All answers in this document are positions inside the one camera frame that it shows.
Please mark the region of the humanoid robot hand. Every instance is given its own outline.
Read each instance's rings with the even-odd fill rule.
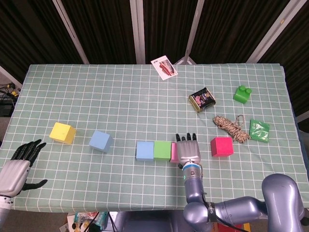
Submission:
[[[15,197],[22,190],[38,189],[47,180],[42,180],[37,184],[27,184],[26,178],[37,158],[40,150],[46,145],[41,143],[41,139],[20,146],[13,154],[10,161],[6,162],[0,172],[0,195],[5,197]]]
[[[187,133],[187,140],[184,136],[180,140],[179,134],[176,134],[176,141],[178,160],[181,166],[184,166],[187,162],[199,163],[201,161],[201,154],[195,133],[192,134],[192,139],[190,133]]]

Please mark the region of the green plastic bag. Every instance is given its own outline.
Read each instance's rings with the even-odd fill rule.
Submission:
[[[251,139],[268,143],[270,125],[265,122],[260,122],[254,119],[250,121],[250,137]]]

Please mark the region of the black curtain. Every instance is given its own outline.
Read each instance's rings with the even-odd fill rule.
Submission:
[[[288,0],[205,0],[190,57],[196,63],[244,63]]]
[[[260,63],[280,63],[296,116],[309,111],[309,1],[266,51]],[[309,119],[299,124],[309,132]]]
[[[180,60],[187,47],[197,0],[144,0],[146,64],[167,55]]]
[[[42,63],[82,63],[52,1],[0,1],[0,65],[22,83]]]
[[[135,64],[129,0],[62,0],[91,64]]]

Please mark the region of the table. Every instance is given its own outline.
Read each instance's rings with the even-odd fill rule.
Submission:
[[[0,166],[23,143],[47,142],[28,182],[43,188],[22,192],[14,209],[46,212],[182,209],[182,172],[175,163],[135,160],[136,142],[175,141],[175,133],[197,133],[207,199],[263,199],[261,184],[274,172],[298,184],[305,206],[309,185],[291,104],[278,64],[175,66],[177,77],[162,81],[151,65],[31,65],[0,150]],[[250,100],[233,100],[239,85]],[[216,105],[197,114],[188,96],[208,87]],[[235,154],[213,158],[210,141],[227,136],[212,119],[245,115],[270,124],[270,142],[234,142]],[[49,138],[55,122],[76,128],[73,145]],[[88,143],[94,130],[112,135],[107,154]]]

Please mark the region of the blue cube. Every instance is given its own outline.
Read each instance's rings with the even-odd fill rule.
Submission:
[[[154,160],[154,143],[137,142],[136,160],[153,161]]]
[[[96,130],[91,137],[89,146],[96,150],[108,152],[112,142],[113,138],[109,134]]]

